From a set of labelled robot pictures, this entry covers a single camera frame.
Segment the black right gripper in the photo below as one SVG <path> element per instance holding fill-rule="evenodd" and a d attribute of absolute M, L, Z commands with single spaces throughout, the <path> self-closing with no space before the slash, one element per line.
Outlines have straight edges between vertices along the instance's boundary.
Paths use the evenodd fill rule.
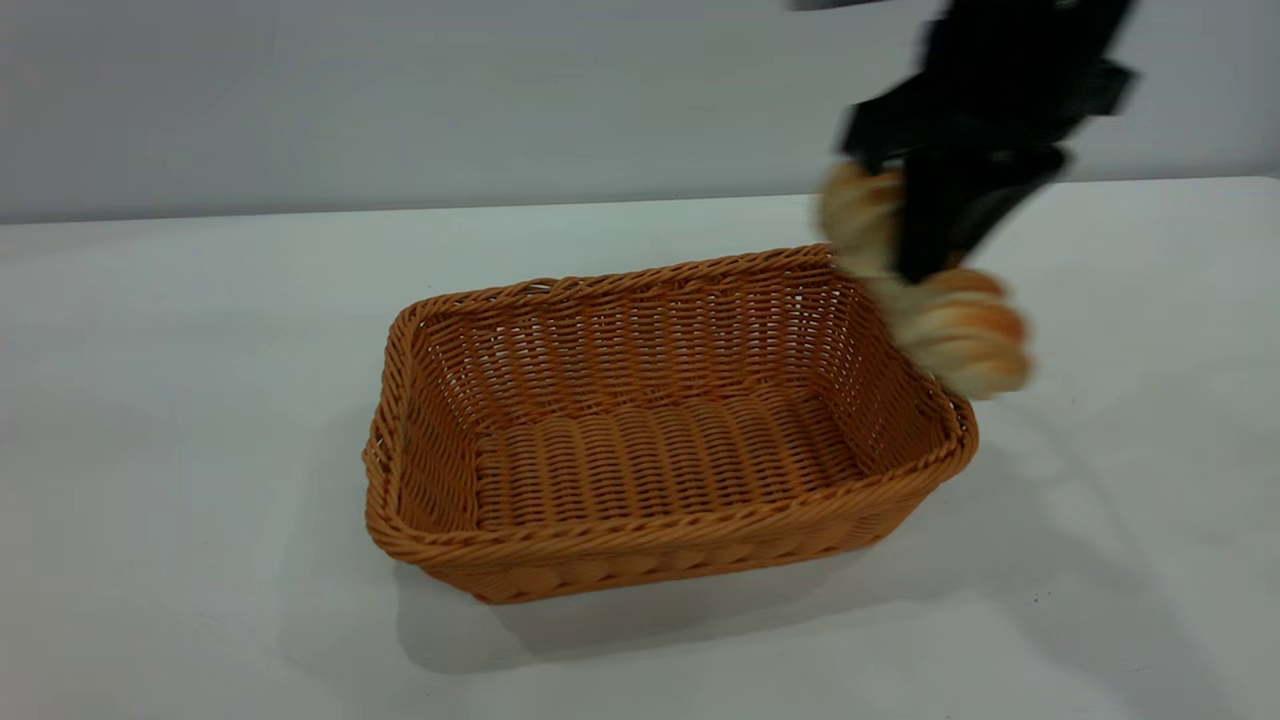
<path fill-rule="evenodd" d="M 951 1 L 925 32 L 916 73 L 852 108 L 844 155 L 869 169 L 911 155 L 895 266 L 905 282 L 961 265 L 1065 170 L 1062 149 L 1029 147 L 1120 113 L 1137 74 L 1108 54 L 1130 9 Z"/>

